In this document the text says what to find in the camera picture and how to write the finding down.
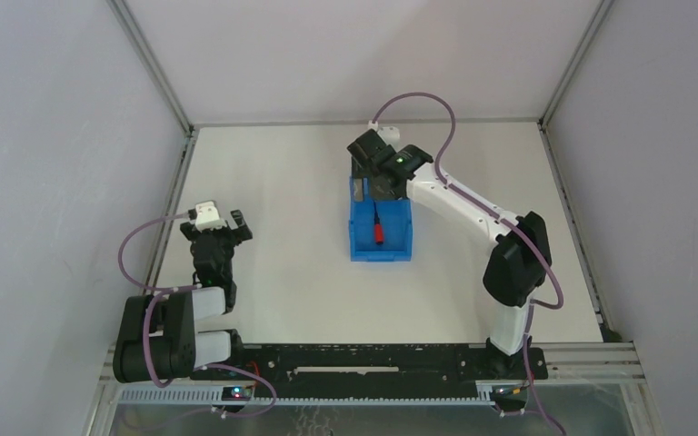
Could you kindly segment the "red black screwdriver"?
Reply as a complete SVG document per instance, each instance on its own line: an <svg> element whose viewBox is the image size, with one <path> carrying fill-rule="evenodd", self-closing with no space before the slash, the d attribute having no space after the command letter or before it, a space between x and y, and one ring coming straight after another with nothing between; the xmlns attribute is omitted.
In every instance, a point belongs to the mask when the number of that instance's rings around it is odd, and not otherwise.
<svg viewBox="0 0 698 436"><path fill-rule="evenodd" d="M376 201L373 201L374 208L374 243L376 245L384 244L384 230L381 224L380 214L378 212L378 205Z"/></svg>

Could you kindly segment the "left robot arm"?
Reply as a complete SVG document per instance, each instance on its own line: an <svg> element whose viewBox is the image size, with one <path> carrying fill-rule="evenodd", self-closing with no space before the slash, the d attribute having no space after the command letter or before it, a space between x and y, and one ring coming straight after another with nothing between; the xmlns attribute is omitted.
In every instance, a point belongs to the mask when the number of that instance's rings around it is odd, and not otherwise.
<svg viewBox="0 0 698 436"><path fill-rule="evenodd" d="M239 210L230 225L213 203L179 215L190 243L194 273L185 286L149 287L125 302L115 344L113 372L121 383L153 382L164 388L195 369L238 361L242 339L235 329L199 332L201 320L230 313L236 304L235 249L253 234Z"/></svg>

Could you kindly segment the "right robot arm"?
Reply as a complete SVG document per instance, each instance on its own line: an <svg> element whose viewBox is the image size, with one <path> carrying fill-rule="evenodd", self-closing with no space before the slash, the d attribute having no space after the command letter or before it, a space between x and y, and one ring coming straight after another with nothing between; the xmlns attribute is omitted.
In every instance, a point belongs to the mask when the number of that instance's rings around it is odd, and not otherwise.
<svg viewBox="0 0 698 436"><path fill-rule="evenodd" d="M347 147L353 176L380 201L408 200L461 225L488 254L483 288L495 301L485 342L486 366L498 378L519 370L530 351L535 294L552 255L544 218L518 215L472 191L441 166L438 156L408 144L394 148L395 128L371 127Z"/></svg>

